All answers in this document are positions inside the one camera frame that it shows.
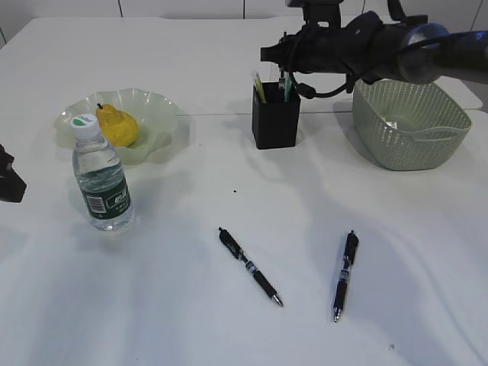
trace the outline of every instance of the green basket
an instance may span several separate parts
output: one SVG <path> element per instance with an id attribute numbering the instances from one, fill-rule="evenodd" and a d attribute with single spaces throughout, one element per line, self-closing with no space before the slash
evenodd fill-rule
<path id="1" fill-rule="evenodd" d="M 391 170 L 433 169 L 447 162 L 471 119 L 436 84 L 356 83 L 354 125 L 373 157 Z"/>

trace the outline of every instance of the bottle cap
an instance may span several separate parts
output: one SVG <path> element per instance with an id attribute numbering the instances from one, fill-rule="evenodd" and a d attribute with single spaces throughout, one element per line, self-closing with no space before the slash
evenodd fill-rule
<path id="1" fill-rule="evenodd" d="M 100 133 L 100 124 L 93 114 L 80 114 L 71 121 L 71 127 L 78 140 L 91 139 Z"/>

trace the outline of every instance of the pen tip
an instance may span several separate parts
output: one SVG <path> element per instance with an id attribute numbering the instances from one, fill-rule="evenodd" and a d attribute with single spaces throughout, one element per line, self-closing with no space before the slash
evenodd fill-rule
<path id="1" fill-rule="evenodd" d="M 341 316 L 341 310 L 338 308 L 334 308 L 334 323 L 339 321 L 339 317 Z"/>
<path id="2" fill-rule="evenodd" d="M 276 295 L 273 295 L 273 300 L 275 301 L 275 303 L 280 306 L 280 307 L 284 307 L 283 305 L 283 301 L 281 301 L 280 297 L 276 294 Z"/>

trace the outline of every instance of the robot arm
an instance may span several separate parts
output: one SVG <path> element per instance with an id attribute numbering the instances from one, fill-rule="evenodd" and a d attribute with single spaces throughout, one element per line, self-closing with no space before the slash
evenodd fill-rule
<path id="1" fill-rule="evenodd" d="M 398 0 L 388 2 L 398 23 L 384 24 L 369 11 L 340 27 L 342 1 L 289 0 L 288 6 L 303 7 L 305 25 L 276 46 L 261 49 L 261 61 L 277 63 L 290 73 L 346 75 L 346 83 L 330 93 L 294 82 L 306 98 L 351 92 L 359 79 L 369 84 L 380 79 L 427 84 L 446 75 L 488 84 L 488 31 L 449 34 L 441 25 L 427 23 L 425 15 L 405 16 Z M 329 26 L 320 27 L 320 21 Z"/>

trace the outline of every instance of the black pen holder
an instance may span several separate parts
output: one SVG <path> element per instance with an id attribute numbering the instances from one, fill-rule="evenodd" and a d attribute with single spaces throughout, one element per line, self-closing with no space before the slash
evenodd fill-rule
<path id="1" fill-rule="evenodd" d="M 266 103 L 258 96 L 256 88 L 252 93 L 252 133 L 258 149 L 280 149 L 293 147 L 297 143 L 300 97 L 294 87 L 290 100 L 284 101 L 284 92 L 277 82 L 263 83 Z"/>

